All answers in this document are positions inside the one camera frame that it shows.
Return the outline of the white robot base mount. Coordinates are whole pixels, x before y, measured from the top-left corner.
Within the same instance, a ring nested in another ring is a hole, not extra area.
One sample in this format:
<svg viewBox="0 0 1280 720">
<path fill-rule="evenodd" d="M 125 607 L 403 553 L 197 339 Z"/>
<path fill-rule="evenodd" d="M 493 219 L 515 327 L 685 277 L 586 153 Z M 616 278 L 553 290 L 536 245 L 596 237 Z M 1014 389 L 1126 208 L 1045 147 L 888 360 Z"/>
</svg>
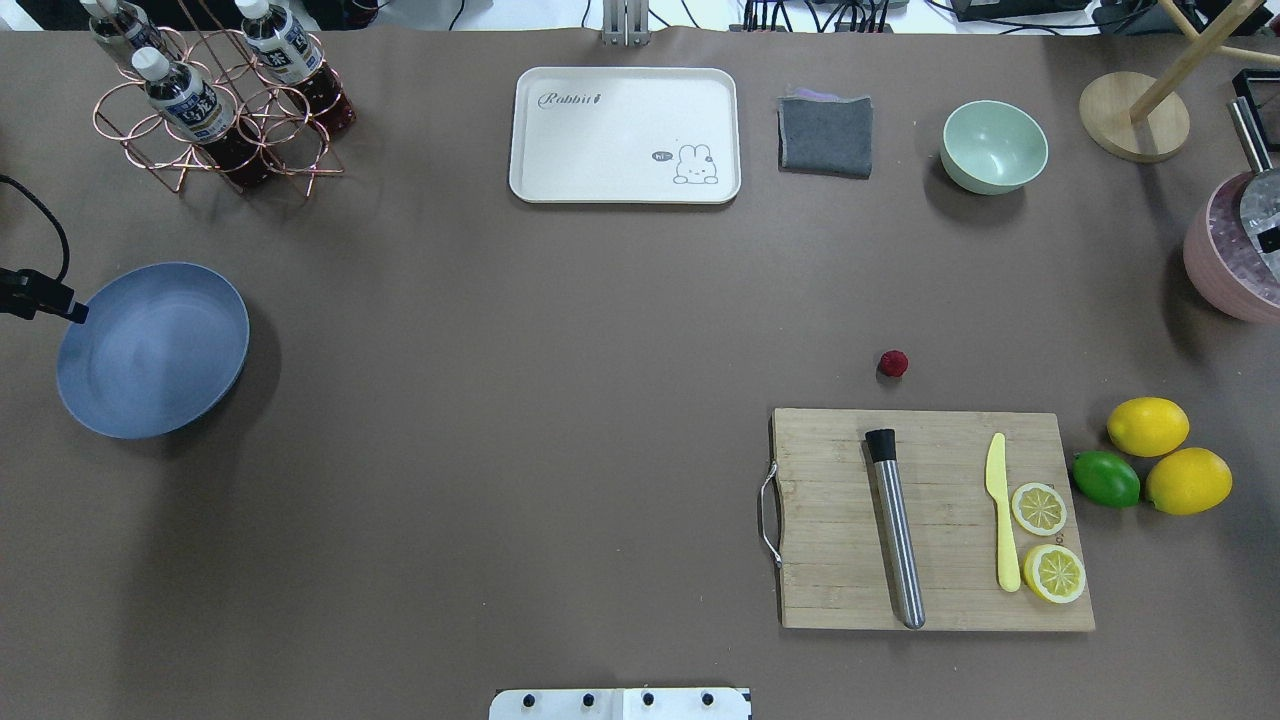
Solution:
<svg viewBox="0 0 1280 720">
<path fill-rule="evenodd" d="M 489 719 L 751 719 L 749 689 L 635 687 L 508 689 L 495 694 Z"/>
</svg>

